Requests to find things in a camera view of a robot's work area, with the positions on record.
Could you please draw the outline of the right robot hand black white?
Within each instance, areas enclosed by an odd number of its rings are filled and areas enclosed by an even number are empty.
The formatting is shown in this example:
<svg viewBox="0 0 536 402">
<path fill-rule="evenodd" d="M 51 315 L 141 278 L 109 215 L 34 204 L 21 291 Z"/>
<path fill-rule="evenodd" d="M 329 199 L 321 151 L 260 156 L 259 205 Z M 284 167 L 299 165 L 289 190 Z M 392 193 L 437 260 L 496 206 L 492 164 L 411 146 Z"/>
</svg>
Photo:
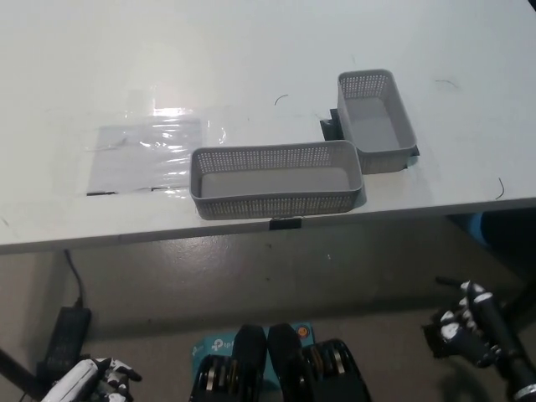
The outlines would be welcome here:
<svg viewBox="0 0 536 402">
<path fill-rule="evenodd" d="M 494 294 L 475 281 L 441 276 L 435 281 L 456 288 L 461 299 L 423 326 L 434 357 L 460 356 L 479 369 L 493 366 L 506 382 L 509 401 L 534 401 L 535 365 Z"/>
</svg>

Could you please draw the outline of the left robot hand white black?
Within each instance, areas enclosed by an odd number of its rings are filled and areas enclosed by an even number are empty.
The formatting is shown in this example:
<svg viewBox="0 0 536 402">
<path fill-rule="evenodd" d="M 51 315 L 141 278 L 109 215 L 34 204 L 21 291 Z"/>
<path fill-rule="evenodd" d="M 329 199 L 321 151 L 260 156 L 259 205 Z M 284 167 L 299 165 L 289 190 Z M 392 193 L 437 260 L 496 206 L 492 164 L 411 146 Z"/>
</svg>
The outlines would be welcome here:
<svg viewBox="0 0 536 402">
<path fill-rule="evenodd" d="M 116 358 L 86 358 L 56 381 L 43 402 L 133 401 L 130 383 L 142 376 Z"/>
</svg>

